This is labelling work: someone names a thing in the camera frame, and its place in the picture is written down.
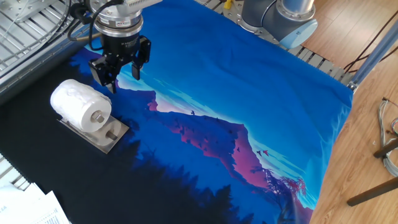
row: white paper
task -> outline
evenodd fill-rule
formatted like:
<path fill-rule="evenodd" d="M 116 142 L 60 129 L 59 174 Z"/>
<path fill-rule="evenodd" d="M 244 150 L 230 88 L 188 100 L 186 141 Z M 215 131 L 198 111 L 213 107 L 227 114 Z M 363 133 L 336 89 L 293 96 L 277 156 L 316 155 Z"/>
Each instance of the white paper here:
<path fill-rule="evenodd" d="M 0 214 L 14 203 L 15 198 L 19 198 L 24 194 L 23 191 L 11 183 L 0 187 Z"/>
<path fill-rule="evenodd" d="M 0 223 L 69 224 L 69 221 L 51 191 L 34 203 L 20 203 L 18 207 L 12 207 L 0 213 Z"/>

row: blue cloth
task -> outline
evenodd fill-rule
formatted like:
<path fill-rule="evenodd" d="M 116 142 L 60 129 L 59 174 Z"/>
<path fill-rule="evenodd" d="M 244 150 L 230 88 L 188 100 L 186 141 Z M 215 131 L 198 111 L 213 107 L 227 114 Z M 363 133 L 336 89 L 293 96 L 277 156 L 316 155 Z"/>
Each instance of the blue cloth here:
<path fill-rule="evenodd" d="M 130 139 L 146 144 L 138 158 L 156 149 L 168 172 L 183 166 L 214 195 L 229 184 L 238 216 L 253 213 L 253 223 L 308 223 L 353 92 L 192 0 L 142 14 L 152 51 L 141 80 L 125 66 L 117 94 L 91 84 L 111 98 L 114 116 L 139 125 Z M 92 56 L 83 50 L 72 64 L 90 75 Z M 289 196 L 275 202 L 275 189 Z"/>

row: wooden floor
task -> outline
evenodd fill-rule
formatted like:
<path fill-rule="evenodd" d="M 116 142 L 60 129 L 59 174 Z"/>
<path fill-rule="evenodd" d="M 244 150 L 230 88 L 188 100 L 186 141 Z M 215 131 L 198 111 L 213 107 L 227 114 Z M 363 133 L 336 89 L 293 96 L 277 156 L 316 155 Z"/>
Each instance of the wooden floor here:
<path fill-rule="evenodd" d="M 354 60 L 398 10 L 398 0 L 315 0 L 315 5 L 319 28 L 304 46 L 341 67 Z M 373 157 L 380 145 L 377 110 L 383 96 L 398 102 L 398 53 L 381 62 L 355 93 L 311 223 L 398 223 L 398 189 L 356 207 L 346 204 L 350 197 L 393 178 Z M 386 129 L 396 117 L 398 108 L 389 106 Z M 392 154 L 398 163 L 398 152 Z"/>

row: white toilet paper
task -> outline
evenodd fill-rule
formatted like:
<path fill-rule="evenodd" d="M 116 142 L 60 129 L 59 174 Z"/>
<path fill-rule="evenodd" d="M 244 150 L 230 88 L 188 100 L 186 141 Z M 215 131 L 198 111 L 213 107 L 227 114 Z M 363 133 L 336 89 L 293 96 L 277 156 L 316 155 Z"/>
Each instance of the white toilet paper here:
<path fill-rule="evenodd" d="M 76 80 L 63 81 L 51 94 L 52 108 L 74 127 L 91 133 L 101 128 L 111 115 L 108 97 Z M 98 122 L 91 116 L 99 111 L 104 118 Z"/>

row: cable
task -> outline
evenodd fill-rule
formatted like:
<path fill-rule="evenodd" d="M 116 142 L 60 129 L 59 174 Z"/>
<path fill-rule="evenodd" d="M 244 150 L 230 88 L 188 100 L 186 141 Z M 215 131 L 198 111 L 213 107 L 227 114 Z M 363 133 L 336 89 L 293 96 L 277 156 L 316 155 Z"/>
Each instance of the cable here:
<path fill-rule="evenodd" d="M 384 56 L 384 57 L 380 60 L 380 62 L 382 62 L 384 59 L 388 58 L 390 55 L 392 55 L 393 53 L 395 53 L 397 50 L 398 50 L 398 47 L 394 48 L 394 50 L 391 50 L 391 52 L 388 53 L 386 56 Z M 369 55 L 370 55 L 370 54 L 368 54 L 367 56 L 365 56 L 365 57 L 363 57 L 363 58 L 360 58 L 359 60 L 363 60 L 363 59 L 365 59 L 365 58 L 368 58 Z M 352 73 L 352 72 L 357 72 L 357 71 L 358 71 L 358 69 L 357 69 L 357 70 L 352 70 L 352 71 L 349 71 L 349 72 Z"/>
<path fill-rule="evenodd" d="M 123 3 L 123 1 L 120 1 L 120 0 L 111 0 L 111 1 L 109 1 L 109 2 L 107 2 L 107 3 L 105 3 L 103 6 L 101 6 L 101 7 L 93 14 L 93 18 L 92 18 L 92 20 L 91 20 L 91 22 L 90 22 L 90 28 L 88 29 L 88 45 L 90 46 L 90 48 L 91 48 L 93 51 L 97 51 L 97 50 L 102 50 L 102 49 L 103 49 L 102 47 L 99 47 L 99 48 L 95 49 L 95 48 L 93 48 L 93 45 L 92 45 L 92 41 L 93 41 L 93 26 L 94 26 L 94 22 L 95 22 L 97 16 L 101 13 L 102 10 L 106 9 L 107 7 L 115 6 L 115 5 L 121 4 L 121 3 Z"/>
<path fill-rule="evenodd" d="M 27 1 L 25 2 L 25 5 L 24 5 L 24 7 L 22 8 L 22 11 L 21 11 L 21 12 L 18 14 L 18 16 L 13 20 L 13 22 L 10 24 L 10 26 L 6 29 L 6 32 L 5 32 L 5 33 L 2 35 L 2 37 L 0 38 L 0 43 L 4 40 L 4 38 L 6 38 L 8 32 L 10 31 L 10 29 L 11 29 L 11 27 L 12 27 L 12 25 L 15 24 L 15 21 L 17 21 L 17 19 L 19 18 L 19 16 L 22 15 L 22 13 L 24 12 L 24 10 L 25 10 L 25 8 L 26 8 L 28 2 L 29 2 L 29 0 L 27 0 Z"/>
<path fill-rule="evenodd" d="M 388 99 L 383 98 L 383 101 L 380 103 L 380 107 L 379 107 L 379 125 L 380 125 L 380 139 L 381 139 L 381 147 L 384 147 L 385 145 L 389 144 L 393 139 L 388 140 L 388 142 L 386 143 L 386 137 L 384 135 L 384 125 L 383 125 L 383 117 L 384 117 L 384 112 L 386 110 L 386 106 L 388 104 L 388 102 L 390 102 Z M 391 161 L 390 159 L 390 154 L 391 152 L 388 152 L 386 154 L 386 157 L 383 159 L 383 163 L 384 166 L 386 167 L 386 169 L 388 170 L 388 172 L 390 172 L 391 175 L 393 175 L 394 177 L 398 177 L 398 167 Z"/>
<path fill-rule="evenodd" d="M 81 24 L 80 21 L 76 21 L 76 20 L 77 20 L 77 19 L 74 19 L 74 20 L 72 21 L 72 23 L 71 23 L 71 24 L 73 24 L 73 23 L 76 22 L 74 25 L 71 26 L 71 28 L 70 28 L 69 31 L 68 31 L 68 39 L 69 39 L 70 41 L 78 41 L 78 42 L 87 41 L 87 40 L 88 40 L 88 35 L 87 35 L 87 36 L 84 36 L 84 37 L 72 37 L 73 31 L 75 31 L 75 29 Z M 97 37 L 101 37 L 101 33 L 100 33 L 100 32 L 98 32 L 98 33 L 96 33 L 96 34 L 93 35 L 93 39 L 95 39 L 95 38 L 97 38 Z"/>
<path fill-rule="evenodd" d="M 379 35 L 381 34 L 381 32 L 387 27 L 387 25 L 393 20 L 393 18 L 395 18 L 395 16 L 398 14 L 398 11 L 396 11 L 396 13 L 394 13 L 394 15 L 391 16 L 391 18 L 384 24 L 384 26 L 381 28 L 381 30 L 376 34 L 376 36 L 373 38 L 373 40 L 368 44 L 368 46 L 365 47 L 365 49 L 361 52 L 361 54 L 351 63 L 347 64 L 344 67 L 344 70 L 346 70 L 346 73 L 354 66 L 354 64 L 360 60 L 366 59 L 369 57 L 369 55 L 361 58 L 361 56 L 363 54 L 365 54 L 365 52 L 368 50 L 368 48 L 373 44 L 373 42 L 379 37 Z"/>
<path fill-rule="evenodd" d="M 395 128 L 395 126 L 396 126 L 397 123 L 398 123 L 398 118 L 394 119 L 394 120 L 391 122 L 391 130 L 398 136 L 398 132 L 397 132 L 397 130 L 396 130 L 396 128 Z"/>

